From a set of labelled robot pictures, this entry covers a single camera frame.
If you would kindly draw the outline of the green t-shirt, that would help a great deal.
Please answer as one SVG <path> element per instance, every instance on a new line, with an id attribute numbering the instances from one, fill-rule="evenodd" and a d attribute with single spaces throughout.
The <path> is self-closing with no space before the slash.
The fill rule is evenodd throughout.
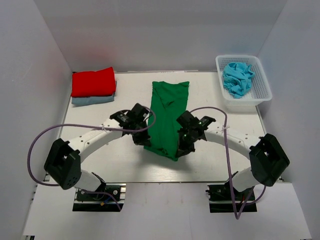
<path id="1" fill-rule="evenodd" d="M 179 134 L 181 128 L 177 118 L 186 111 L 189 97 L 189 82 L 177 84 L 165 81 L 152 82 L 151 110 L 155 116 L 151 116 L 148 125 L 155 124 L 148 129 L 151 146 L 144 149 L 159 156 L 177 161 Z"/>

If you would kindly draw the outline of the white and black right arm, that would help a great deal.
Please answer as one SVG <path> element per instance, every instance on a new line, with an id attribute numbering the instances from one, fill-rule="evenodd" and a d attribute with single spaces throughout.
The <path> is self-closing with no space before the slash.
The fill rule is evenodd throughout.
<path id="1" fill-rule="evenodd" d="M 194 152 L 195 142 L 204 140 L 227 146 L 250 161 L 250 167 L 236 172 L 225 187 L 226 195 L 233 200 L 256 185 L 272 187 L 290 164 L 277 138 L 269 133 L 253 136 L 212 122 L 208 126 L 182 127 L 178 135 L 178 158 Z"/>

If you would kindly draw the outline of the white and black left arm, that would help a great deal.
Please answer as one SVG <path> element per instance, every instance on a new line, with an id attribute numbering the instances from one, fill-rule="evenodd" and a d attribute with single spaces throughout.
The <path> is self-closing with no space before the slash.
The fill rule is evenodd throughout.
<path id="1" fill-rule="evenodd" d="M 132 125 L 121 126 L 115 119 L 107 119 L 98 129 L 92 129 L 71 140 L 59 138 L 51 146 L 44 164 L 44 170 L 63 189 L 70 188 L 88 191 L 90 196 L 99 200 L 105 196 L 104 180 L 93 172 L 81 168 L 82 162 L 92 153 L 108 143 L 131 134 L 124 130 L 141 130 L 147 127 L 142 120 Z"/>

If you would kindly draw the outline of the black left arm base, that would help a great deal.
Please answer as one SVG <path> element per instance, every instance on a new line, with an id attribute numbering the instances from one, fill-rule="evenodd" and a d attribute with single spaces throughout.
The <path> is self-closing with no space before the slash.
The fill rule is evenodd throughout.
<path id="1" fill-rule="evenodd" d="M 104 193 L 87 193 L 84 190 L 75 192 L 73 212 L 117 213 L 125 203 L 126 184 L 107 184 Z"/>

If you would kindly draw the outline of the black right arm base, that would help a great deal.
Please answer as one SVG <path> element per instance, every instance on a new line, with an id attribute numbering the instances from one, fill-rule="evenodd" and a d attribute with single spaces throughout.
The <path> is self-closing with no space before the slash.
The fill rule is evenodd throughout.
<path id="1" fill-rule="evenodd" d="M 207 186 L 205 191 L 208 200 L 209 200 L 209 211 L 210 213 L 233 213 L 233 203 L 231 192 L 228 186 L 224 184 L 210 184 Z M 235 208 L 237 212 L 240 212 L 240 209 L 245 202 L 246 198 L 250 193 L 250 189 L 246 189 L 243 192 L 238 192 L 234 190 L 234 200 Z M 253 203 L 256 200 L 255 194 L 252 192 L 246 205 L 244 206 L 243 213 L 255 213 L 257 212 L 256 203 Z"/>

